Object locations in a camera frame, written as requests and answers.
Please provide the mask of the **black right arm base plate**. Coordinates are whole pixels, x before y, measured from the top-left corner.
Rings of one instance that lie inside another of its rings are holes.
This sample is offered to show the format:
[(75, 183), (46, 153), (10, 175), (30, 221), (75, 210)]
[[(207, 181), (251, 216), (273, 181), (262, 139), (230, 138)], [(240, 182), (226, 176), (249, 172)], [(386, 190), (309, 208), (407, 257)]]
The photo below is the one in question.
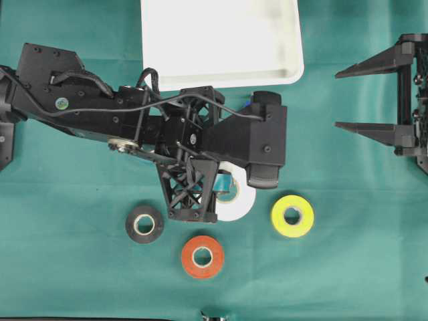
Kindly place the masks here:
[(417, 166), (425, 173), (428, 174), (428, 156), (417, 156)]

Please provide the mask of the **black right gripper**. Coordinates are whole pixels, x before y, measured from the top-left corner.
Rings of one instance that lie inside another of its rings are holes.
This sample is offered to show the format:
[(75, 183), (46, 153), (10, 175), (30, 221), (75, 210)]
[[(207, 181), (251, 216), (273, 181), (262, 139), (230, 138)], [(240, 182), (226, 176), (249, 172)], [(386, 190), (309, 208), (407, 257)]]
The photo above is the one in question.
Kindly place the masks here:
[(397, 124), (336, 122), (334, 125), (400, 155), (427, 156), (427, 34), (402, 34), (377, 55), (336, 73), (335, 78), (397, 73)]

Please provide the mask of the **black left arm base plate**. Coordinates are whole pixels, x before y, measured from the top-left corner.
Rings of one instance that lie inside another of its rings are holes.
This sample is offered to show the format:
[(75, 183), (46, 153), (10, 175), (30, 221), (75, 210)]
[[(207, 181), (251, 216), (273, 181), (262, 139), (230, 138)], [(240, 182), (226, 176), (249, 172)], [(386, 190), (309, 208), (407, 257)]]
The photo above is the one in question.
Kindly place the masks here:
[(0, 171), (13, 160), (15, 125), (9, 122), (0, 123)]

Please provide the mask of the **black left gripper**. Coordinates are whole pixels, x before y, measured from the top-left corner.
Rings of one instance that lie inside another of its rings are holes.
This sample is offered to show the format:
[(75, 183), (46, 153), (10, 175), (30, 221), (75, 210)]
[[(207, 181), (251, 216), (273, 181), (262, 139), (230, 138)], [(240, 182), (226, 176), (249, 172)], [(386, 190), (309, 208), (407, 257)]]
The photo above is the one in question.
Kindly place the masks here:
[(182, 89), (165, 99), (150, 87), (146, 91), (161, 112), (146, 116), (146, 159), (159, 164), (168, 218), (217, 222), (213, 187), (221, 158), (206, 150), (203, 139), (219, 123), (225, 97), (212, 86)]

